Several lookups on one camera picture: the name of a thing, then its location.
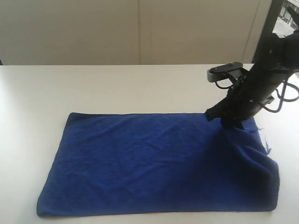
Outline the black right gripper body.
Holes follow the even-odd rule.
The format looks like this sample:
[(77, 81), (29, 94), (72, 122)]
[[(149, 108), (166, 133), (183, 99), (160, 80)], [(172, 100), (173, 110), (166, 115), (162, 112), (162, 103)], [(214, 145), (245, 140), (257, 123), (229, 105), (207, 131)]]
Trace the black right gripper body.
[(226, 119), (243, 121), (253, 117), (261, 104), (292, 74), (292, 71), (276, 66), (264, 69), (253, 65), (244, 81), (226, 97)]

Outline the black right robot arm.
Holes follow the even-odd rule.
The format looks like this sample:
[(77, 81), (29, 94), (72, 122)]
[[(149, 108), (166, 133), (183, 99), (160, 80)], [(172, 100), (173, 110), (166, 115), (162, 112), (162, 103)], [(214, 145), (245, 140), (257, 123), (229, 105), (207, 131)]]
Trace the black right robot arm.
[(205, 112), (208, 121), (220, 118), (223, 127), (242, 127), (242, 122), (262, 109), (271, 113), (281, 110), (287, 87), (298, 90), (288, 79), (299, 71), (299, 34), (280, 38), (272, 33), (262, 44), (260, 55), (250, 70), (240, 62), (213, 67), (207, 71), (211, 83), (228, 79), (227, 95)]

